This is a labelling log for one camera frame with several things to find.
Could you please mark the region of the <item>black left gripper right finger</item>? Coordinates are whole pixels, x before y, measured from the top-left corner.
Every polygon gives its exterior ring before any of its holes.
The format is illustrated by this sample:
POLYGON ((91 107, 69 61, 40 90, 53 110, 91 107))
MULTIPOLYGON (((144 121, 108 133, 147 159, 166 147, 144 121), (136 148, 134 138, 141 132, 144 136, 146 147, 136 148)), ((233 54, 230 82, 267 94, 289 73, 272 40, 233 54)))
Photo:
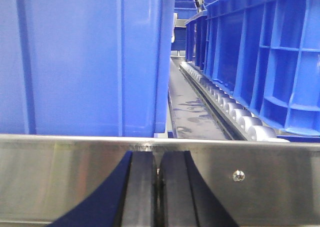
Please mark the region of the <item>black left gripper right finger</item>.
POLYGON ((210 190, 189 151, 165 152, 160 164, 165 227, 237 227, 210 190))

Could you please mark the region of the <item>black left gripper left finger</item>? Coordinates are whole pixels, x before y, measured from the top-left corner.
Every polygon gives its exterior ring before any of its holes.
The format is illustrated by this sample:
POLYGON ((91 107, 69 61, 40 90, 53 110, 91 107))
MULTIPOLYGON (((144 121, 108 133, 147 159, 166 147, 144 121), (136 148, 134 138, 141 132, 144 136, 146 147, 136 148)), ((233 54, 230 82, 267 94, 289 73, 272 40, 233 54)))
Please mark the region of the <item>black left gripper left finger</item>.
POLYGON ((127 151, 113 172, 52 227, 153 227, 156 165, 147 151, 127 151))

